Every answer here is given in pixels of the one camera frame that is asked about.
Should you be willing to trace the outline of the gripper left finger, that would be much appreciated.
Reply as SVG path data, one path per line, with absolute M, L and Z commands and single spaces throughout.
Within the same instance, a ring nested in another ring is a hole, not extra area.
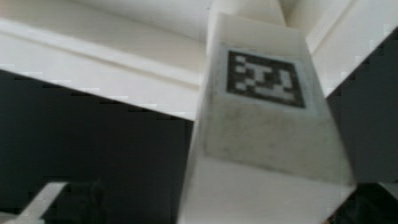
M 45 224 L 43 215 L 48 211 L 52 203 L 55 202 L 66 185 L 66 182 L 50 182 L 45 185 L 21 214 L 11 220 L 11 224 Z

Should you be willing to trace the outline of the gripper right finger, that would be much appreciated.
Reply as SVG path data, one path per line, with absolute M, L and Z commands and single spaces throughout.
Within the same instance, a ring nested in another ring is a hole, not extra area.
M 375 195 L 380 200 L 398 202 L 398 182 L 377 182 Z

